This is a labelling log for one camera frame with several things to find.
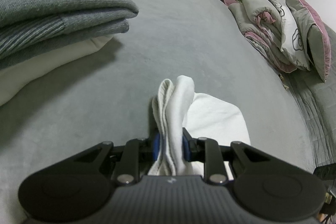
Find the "silver bolt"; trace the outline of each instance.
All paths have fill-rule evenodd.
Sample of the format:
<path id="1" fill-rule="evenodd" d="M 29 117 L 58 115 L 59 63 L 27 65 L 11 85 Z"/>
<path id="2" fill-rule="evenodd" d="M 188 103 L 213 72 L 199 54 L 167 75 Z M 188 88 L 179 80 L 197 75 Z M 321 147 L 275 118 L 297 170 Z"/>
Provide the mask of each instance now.
<path id="1" fill-rule="evenodd" d="M 222 174 L 213 174 L 209 177 L 210 181 L 216 184 L 223 184 L 226 182 L 227 177 Z"/>
<path id="2" fill-rule="evenodd" d="M 122 174 L 117 177 L 117 181 L 122 184 L 129 184 L 134 180 L 134 177 L 129 174 Z"/>

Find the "folded white fabric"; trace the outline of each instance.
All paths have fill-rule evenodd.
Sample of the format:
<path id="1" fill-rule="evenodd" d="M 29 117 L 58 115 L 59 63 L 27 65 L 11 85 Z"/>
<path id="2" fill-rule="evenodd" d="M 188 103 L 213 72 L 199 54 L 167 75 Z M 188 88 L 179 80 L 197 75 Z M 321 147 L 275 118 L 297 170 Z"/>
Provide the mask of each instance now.
<path id="1" fill-rule="evenodd" d="M 152 108 L 160 134 L 157 160 L 149 175 L 202 175 L 203 164 L 185 161 L 182 128 L 193 138 L 215 139 L 219 145 L 232 141 L 250 144 L 244 117 L 238 107 L 204 93 L 194 92 L 194 81 L 187 76 L 177 78 L 176 86 L 164 80 Z"/>
<path id="2" fill-rule="evenodd" d="M 70 44 L 0 70 L 0 106 L 9 101 L 30 81 L 53 69 L 100 50 L 113 35 Z"/>

